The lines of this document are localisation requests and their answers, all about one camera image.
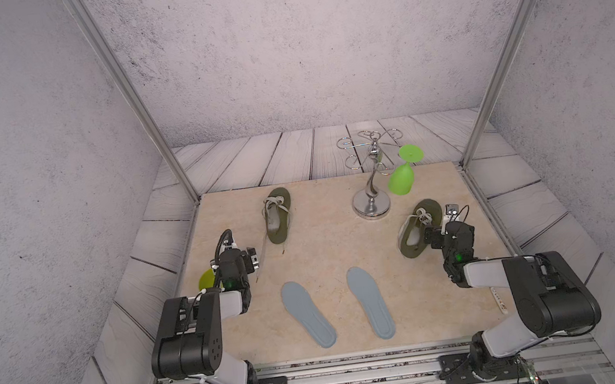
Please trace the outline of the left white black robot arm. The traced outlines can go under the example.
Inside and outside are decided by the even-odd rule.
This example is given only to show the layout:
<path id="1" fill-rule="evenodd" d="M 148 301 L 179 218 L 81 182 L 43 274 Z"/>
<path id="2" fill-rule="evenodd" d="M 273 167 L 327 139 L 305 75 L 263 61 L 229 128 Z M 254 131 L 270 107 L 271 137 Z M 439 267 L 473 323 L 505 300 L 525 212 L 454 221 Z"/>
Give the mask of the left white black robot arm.
<path id="1" fill-rule="evenodd" d="M 193 297 L 165 301 L 153 347 L 156 378 L 197 378 L 207 384 L 259 384 L 253 365 L 224 350 L 222 323 L 250 308 L 250 274 L 258 269 L 254 248 L 228 249 L 214 258 L 215 282 Z"/>

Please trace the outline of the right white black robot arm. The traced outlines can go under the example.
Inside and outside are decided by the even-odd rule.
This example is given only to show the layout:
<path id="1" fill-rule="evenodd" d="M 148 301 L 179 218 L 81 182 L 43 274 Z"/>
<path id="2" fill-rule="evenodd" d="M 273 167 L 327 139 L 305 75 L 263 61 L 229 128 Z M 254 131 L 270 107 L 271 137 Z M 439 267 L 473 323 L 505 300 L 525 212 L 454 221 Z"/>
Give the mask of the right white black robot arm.
<path id="1" fill-rule="evenodd" d="M 511 368 L 522 351 L 555 335 L 577 336 L 601 321 L 599 302 L 560 253 L 482 260 L 474 255 L 475 227 L 452 221 L 427 227 L 424 239 L 442 252 L 443 267 L 459 288 L 507 288 L 516 313 L 472 337 L 468 363 L 476 377 L 491 381 Z"/>

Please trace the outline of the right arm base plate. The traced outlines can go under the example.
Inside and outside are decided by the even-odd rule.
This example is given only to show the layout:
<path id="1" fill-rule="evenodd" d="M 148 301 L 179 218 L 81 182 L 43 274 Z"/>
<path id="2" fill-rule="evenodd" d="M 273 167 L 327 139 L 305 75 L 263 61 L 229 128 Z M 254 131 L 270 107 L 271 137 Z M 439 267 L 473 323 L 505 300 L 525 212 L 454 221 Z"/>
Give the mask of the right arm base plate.
<path id="1" fill-rule="evenodd" d="M 470 353 L 447 354 L 439 358 L 438 379 L 446 384 L 477 384 L 524 379 L 524 365 L 519 357 L 473 357 Z"/>

